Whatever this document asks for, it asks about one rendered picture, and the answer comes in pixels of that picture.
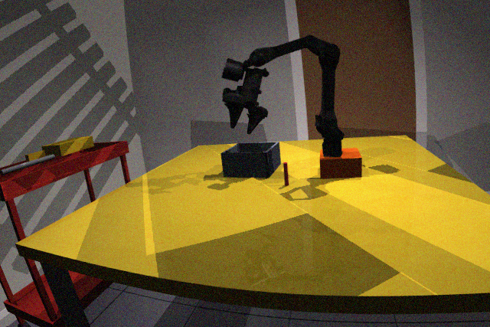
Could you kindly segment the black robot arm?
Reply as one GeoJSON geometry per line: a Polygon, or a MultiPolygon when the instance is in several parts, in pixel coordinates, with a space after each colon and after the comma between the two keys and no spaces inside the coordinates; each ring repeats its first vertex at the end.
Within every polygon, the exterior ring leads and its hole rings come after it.
{"type": "Polygon", "coordinates": [[[238,82],[239,79],[243,79],[244,71],[246,71],[243,82],[260,86],[263,77],[267,77],[269,73],[265,67],[263,69],[256,67],[261,67],[275,58],[303,48],[308,48],[318,56],[318,61],[322,67],[322,105],[320,114],[315,115],[315,126],[324,137],[322,143],[323,157],[341,157],[341,140],[344,138],[344,133],[338,128],[334,111],[335,70],[341,53],[337,45],[329,44],[312,35],[306,35],[303,38],[274,47],[259,47],[243,63],[228,58],[222,78],[238,82]],[[255,66],[255,68],[248,68],[251,66],[255,66]]]}

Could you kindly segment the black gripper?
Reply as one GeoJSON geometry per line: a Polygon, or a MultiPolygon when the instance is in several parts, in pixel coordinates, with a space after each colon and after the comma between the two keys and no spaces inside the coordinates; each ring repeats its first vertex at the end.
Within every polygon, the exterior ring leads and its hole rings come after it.
{"type": "Polygon", "coordinates": [[[260,121],[268,116],[268,110],[259,106],[259,103],[257,102],[258,95],[262,93],[260,86],[254,83],[243,83],[243,86],[240,86],[239,89],[241,89],[240,95],[226,93],[224,94],[222,101],[225,102],[224,105],[229,109],[230,127],[232,129],[236,126],[243,108],[248,109],[249,114],[247,115],[249,117],[249,122],[247,134],[251,134],[260,121]]]}

